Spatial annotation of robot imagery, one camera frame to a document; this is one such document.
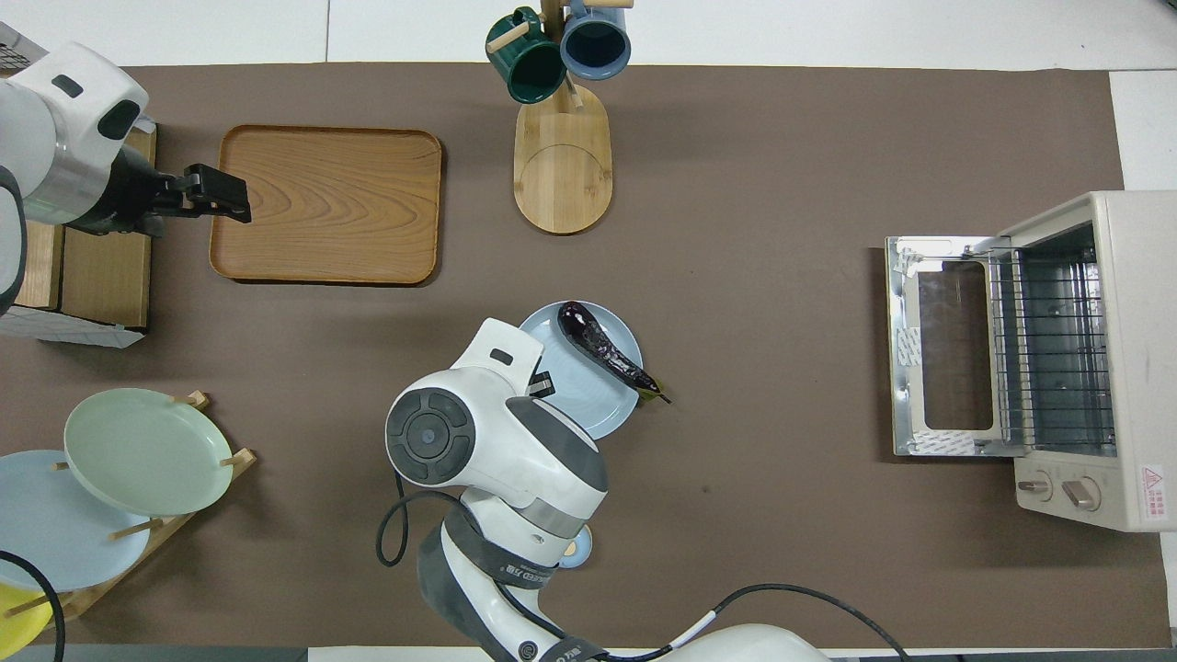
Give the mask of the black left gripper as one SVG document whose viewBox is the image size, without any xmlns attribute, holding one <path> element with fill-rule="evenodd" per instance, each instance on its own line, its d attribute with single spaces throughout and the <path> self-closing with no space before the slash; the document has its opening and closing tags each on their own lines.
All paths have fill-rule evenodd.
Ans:
<svg viewBox="0 0 1177 662">
<path fill-rule="evenodd" d="M 92 236 L 164 236 L 164 218 L 213 216 L 231 221 L 251 223 L 252 208 L 247 184 L 220 168 L 193 164 L 184 171 L 182 193 L 171 188 L 177 177 L 158 171 L 146 155 L 122 146 L 109 168 L 102 194 L 69 227 Z"/>
</svg>

